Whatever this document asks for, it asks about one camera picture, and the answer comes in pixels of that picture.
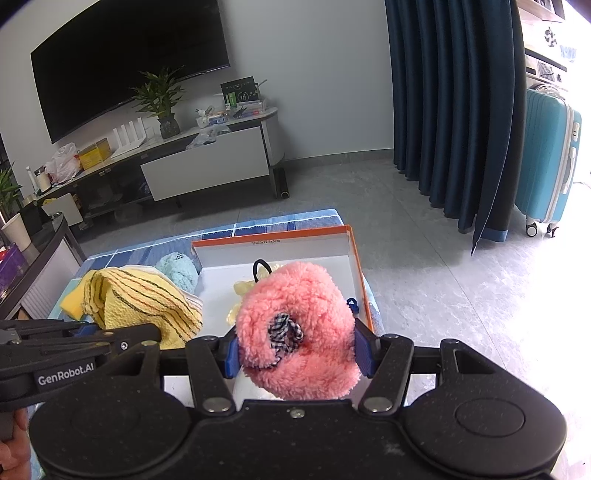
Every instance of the pink fluffy fabric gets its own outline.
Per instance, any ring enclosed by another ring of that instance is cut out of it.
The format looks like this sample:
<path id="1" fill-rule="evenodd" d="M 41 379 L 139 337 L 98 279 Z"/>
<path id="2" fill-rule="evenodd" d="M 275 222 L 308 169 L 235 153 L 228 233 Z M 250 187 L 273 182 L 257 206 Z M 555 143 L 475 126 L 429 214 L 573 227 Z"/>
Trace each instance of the pink fluffy fabric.
<path id="1" fill-rule="evenodd" d="M 304 332 L 295 352 L 274 367 L 268 328 L 288 313 Z M 359 380 L 355 319 L 328 272 L 294 262 L 258 282 L 236 317 L 240 356 L 259 387 L 285 400 L 328 400 L 346 395 Z"/>

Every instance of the yellow box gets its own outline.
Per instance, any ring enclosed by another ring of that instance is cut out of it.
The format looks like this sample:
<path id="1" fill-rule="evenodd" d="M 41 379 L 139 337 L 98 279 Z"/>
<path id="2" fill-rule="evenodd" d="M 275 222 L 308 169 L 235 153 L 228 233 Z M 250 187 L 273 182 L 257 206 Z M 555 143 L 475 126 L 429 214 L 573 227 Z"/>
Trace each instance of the yellow box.
<path id="1" fill-rule="evenodd" d="M 111 156 L 111 147 L 106 138 L 86 147 L 79 153 L 82 168 L 88 170 Z"/>

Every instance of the white drawer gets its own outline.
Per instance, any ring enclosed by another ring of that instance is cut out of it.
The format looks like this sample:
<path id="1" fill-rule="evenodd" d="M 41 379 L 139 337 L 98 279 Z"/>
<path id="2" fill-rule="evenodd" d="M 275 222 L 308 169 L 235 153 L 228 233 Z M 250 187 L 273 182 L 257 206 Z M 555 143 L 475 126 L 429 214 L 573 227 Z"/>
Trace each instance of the white drawer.
<path id="1" fill-rule="evenodd" d="M 269 175 L 259 127 L 217 137 L 209 145 L 142 165 L 154 200 Z"/>

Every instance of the light blue towel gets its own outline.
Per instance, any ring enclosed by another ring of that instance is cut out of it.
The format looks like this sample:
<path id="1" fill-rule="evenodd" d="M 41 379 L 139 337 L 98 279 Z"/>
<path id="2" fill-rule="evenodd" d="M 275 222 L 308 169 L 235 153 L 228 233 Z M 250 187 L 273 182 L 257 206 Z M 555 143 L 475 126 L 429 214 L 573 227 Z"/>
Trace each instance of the light blue towel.
<path id="1" fill-rule="evenodd" d="M 181 290 L 188 291 L 189 293 L 195 292 L 199 274 L 187 255 L 178 252 L 165 255 L 158 260 L 156 268 Z"/>

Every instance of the cardboard box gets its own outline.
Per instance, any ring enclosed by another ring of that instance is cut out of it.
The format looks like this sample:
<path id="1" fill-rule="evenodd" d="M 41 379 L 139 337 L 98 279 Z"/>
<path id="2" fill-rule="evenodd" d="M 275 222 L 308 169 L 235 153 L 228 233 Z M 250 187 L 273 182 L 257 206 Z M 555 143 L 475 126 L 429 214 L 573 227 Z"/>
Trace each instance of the cardboard box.
<path id="1" fill-rule="evenodd" d="M 223 336 L 230 329 L 226 317 L 240 301 L 234 283 L 253 280 L 252 264 L 294 261 L 324 267 L 346 299 L 354 297 L 359 318 L 372 329 L 361 264 L 349 225 L 259 235 L 233 236 L 193 242 L 201 265 L 195 294 L 203 300 L 203 328 L 199 335 Z"/>
<path id="2" fill-rule="evenodd" d="M 79 153 L 80 165 L 84 170 L 88 170 L 91 167 L 105 161 L 111 156 L 111 147 L 109 141 L 106 138 L 99 140 L 97 143 L 92 144 L 90 147 L 86 147 Z"/>
<path id="3" fill-rule="evenodd" d="M 259 100 L 258 89 L 254 77 L 246 77 L 221 85 L 226 108 L 236 108 L 241 102 L 256 102 Z"/>

